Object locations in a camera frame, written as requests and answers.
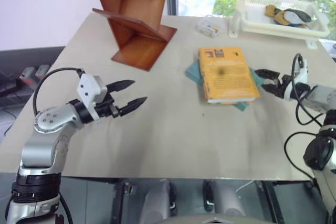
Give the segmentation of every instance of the yellow book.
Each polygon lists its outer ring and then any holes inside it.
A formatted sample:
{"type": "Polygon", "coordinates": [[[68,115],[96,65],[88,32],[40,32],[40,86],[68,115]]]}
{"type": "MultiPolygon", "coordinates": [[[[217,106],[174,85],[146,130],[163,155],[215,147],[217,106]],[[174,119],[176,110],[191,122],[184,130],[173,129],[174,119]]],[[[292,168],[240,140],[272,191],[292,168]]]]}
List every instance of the yellow book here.
{"type": "Polygon", "coordinates": [[[234,104],[260,97],[240,48],[200,48],[199,58],[207,102],[234,104]]]}

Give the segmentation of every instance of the wooden shelf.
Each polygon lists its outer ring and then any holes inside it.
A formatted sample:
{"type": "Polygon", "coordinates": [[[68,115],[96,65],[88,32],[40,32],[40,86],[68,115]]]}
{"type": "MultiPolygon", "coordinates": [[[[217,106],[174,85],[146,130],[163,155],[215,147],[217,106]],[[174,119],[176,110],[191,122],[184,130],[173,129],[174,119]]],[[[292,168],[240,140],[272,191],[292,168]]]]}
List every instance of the wooden shelf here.
{"type": "Polygon", "coordinates": [[[160,25],[165,0],[100,0],[119,52],[112,60],[149,71],[176,32],[160,25]]]}

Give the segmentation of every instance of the teal book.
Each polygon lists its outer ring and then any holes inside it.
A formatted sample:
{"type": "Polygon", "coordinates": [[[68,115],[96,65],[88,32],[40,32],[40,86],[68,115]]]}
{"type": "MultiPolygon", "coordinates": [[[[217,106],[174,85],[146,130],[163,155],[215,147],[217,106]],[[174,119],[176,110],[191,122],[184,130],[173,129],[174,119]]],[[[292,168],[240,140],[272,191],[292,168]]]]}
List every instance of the teal book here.
{"type": "MultiPolygon", "coordinates": [[[[264,83],[265,79],[259,77],[252,68],[250,68],[250,71],[257,88],[259,88],[264,83]]],[[[200,86],[203,85],[200,72],[200,64],[198,63],[198,60],[195,60],[195,62],[190,67],[187,68],[187,70],[185,71],[185,75],[189,79],[196,82],[198,85],[200,86]]],[[[244,111],[249,106],[249,104],[247,102],[241,102],[238,104],[233,104],[233,106],[239,109],[240,111],[244,111]]]]}

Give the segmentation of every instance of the beige table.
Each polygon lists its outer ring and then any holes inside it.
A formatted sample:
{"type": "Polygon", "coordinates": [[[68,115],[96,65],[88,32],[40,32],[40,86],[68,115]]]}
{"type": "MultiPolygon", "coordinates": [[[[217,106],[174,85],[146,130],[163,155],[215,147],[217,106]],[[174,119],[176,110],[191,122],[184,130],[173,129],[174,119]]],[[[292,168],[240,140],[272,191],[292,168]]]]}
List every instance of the beige table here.
{"type": "MultiPolygon", "coordinates": [[[[165,25],[178,28],[150,72],[110,60],[118,50],[105,18],[90,14],[57,59],[53,68],[83,67],[105,83],[123,79],[136,83],[113,97],[116,105],[148,96],[132,114],[103,119],[77,132],[70,142],[66,176],[167,177],[237,179],[307,179],[291,167],[283,142],[295,131],[316,132],[295,120],[294,102],[261,90],[261,98],[241,112],[231,105],[207,105],[202,91],[184,71],[197,58],[199,47],[237,46],[254,69],[290,73],[297,52],[307,58],[310,83],[335,86],[336,64],[319,44],[309,50],[304,41],[226,32],[212,39],[195,31],[199,18],[163,17],[165,25]]],[[[56,74],[46,81],[38,109],[77,98],[78,77],[56,74]]],[[[0,146],[0,172],[16,172],[21,149],[33,130],[31,100],[26,104],[0,146]]],[[[289,144],[289,155],[305,170],[302,155],[311,138],[298,136],[289,144]]]]}

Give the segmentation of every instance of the white wall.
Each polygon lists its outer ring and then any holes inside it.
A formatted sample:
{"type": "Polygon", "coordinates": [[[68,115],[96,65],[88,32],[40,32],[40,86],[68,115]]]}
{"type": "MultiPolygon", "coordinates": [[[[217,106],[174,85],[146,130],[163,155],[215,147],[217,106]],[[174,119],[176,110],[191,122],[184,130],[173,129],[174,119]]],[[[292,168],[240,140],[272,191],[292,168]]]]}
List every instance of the white wall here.
{"type": "Polygon", "coordinates": [[[99,0],[0,0],[0,50],[64,46],[99,0]]]}

